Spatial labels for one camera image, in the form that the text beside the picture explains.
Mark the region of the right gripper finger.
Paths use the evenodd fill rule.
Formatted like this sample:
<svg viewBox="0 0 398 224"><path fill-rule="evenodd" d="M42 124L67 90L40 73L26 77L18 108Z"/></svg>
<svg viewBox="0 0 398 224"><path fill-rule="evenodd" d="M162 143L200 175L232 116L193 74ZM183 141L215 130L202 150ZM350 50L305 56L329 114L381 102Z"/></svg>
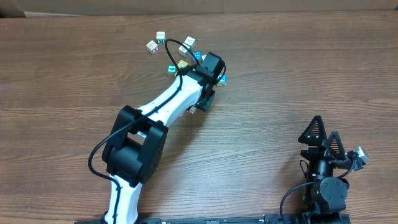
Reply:
<svg viewBox="0 0 398 224"><path fill-rule="evenodd" d="M326 158L338 161L346 159L345 150L337 131L333 131L326 140Z"/></svg>
<svg viewBox="0 0 398 224"><path fill-rule="evenodd" d="M326 131L322 117L314 116L305 131L298 138L298 142L308 146L323 146L326 142Z"/></svg>

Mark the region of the white block red drawing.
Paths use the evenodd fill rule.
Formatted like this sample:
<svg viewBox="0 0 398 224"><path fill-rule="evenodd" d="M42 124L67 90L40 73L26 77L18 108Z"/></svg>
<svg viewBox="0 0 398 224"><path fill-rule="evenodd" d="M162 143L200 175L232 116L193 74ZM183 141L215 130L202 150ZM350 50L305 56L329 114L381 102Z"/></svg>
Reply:
<svg viewBox="0 0 398 224"><path fill-rule="evenodd" d="M197 108L194 106L191 106L187 109L187 112L190 114L194 114L196 112Z"/></svg>

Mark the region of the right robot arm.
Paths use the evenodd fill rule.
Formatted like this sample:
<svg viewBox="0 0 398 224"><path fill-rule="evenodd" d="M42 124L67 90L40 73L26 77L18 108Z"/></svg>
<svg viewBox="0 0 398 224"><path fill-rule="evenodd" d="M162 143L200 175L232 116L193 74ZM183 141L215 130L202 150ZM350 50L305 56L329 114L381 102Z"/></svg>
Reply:
<svg viewBox="0 0 398 224"><path fill-rule="evenodd" d="M308 149L300 155L308 161L307 185L303 202L307 210L301 215L302 223L346 223L341 211L346 208L347 186L333 171L350 169L352 161L346 156L337 132L326 134L321 116L314 116L298 142Z"/></svg>

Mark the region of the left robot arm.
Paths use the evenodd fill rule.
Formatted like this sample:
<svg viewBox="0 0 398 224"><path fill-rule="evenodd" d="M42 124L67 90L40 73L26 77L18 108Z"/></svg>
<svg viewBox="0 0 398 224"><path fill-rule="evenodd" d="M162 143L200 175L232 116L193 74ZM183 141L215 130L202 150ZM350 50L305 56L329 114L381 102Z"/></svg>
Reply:
<svg viewBox="0 0 398 224"><path fill-rule="evenodd" d="M100 146L111 181L108 211L100 223L135 223L142 186L152 177L163 152L170 125L191 108L206 111L214 98L213 86L224 68L193 65L182 68L174 82L156 99L118 113L111 133Z"/></svg>

